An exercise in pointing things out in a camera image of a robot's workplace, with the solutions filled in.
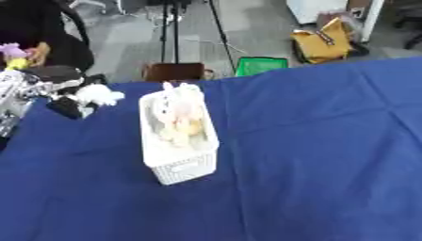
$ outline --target black tripod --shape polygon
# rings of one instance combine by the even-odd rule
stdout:
[[[164,0],[164,6],[163,6],[163,33],[161,36],[161,62],[166,61],[166,42],[167,42],[167,19],[169,17],[169,3],[172,3],[172,9],[171,14],[173,15],[173,22],[174,22],[174,59],[175,63],[180,63],[180,52],[179,52],[179,2],[183,0]],[[229,58],[230,65],[232,67],[233,73],[235,73],[235,62],[233,61],[232,54],[230,53],[229,45],[227,36],[224,33],[224,30],[222,29],[221,22],[219,20],[219,15],[217,14],[216,6],[214,5],[214,0],[208,0],[209,6],[211,8],[211,11],[214,15],[214,19],[217,25],[217,29],[219,31],[219,36],[221,37],[221,41],[224,45],[224,48],[227,53],[227,57]]]

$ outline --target stuffed animal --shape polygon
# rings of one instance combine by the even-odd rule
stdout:
[[[124,94],[121,92],[113,92],[107,86],[93,84],[81,88],[75,94],[77,101],[81,104],[94,103],[99,106],[116,105],[121,99],[124,99]]]
[[[203,93],[185,83],[178,88],[164,83],[163,88],[152,106],[153,115],[163,124],[158,134],[176,147],[187,147],[192,136],[203,132]]]
[[[9,58],[10,61],[7,63],[7,70],[21,70],[27,67],[28,53],[19,48],[19,43],[7,43],[0,45],[0,53],[6,58]]]

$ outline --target white cabinet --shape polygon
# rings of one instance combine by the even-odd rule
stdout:
[[[299,24],[314,23],[320,12],[346,10],[347,4],[348,0],[287,0]]]

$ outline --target plastic basket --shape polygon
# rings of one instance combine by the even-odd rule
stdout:
[[[288,68],[287,58],[244,56],[239,59],[235,75],[249,76],[285,68]]]
[[[204,132],[206,141],[195,150],[181,150],[170,144],[163,149],[163,140],[154,133],[154,117],[151,105],[160,92],[148,94],[139,99],[140,129],[143,161],[162,185],[173,185],[211,174],[217,167],[219,140],[204,107]]]

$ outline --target floor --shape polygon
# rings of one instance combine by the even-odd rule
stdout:
[[[219,16],[231,43],[235,59],[241,56],[288,57],[292,67],[299,66],[292,57],[289,34],[297,23],[284,0],[215,0]],[[121,16],[111,2],[110,11],[101,15],[95,7],[81,6],[78,10],[89,26],[96,64],[91,73],[105,73],[111,82],[140,81],[141,67],[155,63],[161,55],[161,28],[150,21],[159,16],[161,8],[142,8],[135,15]],[[403,42],[414,35],[413,26],[395,29],[394,14],[388,8],[368,44],[370,56],[351,58],[383,59],[421,56],[422,44],[412,51],[402,49]],[[167,48],[167,61],[173,60],[172,32]],[[181,60],[201,61],[218,77],[231,76],[230,64],[211,10],[202,0],[192,4],[180,22]]]

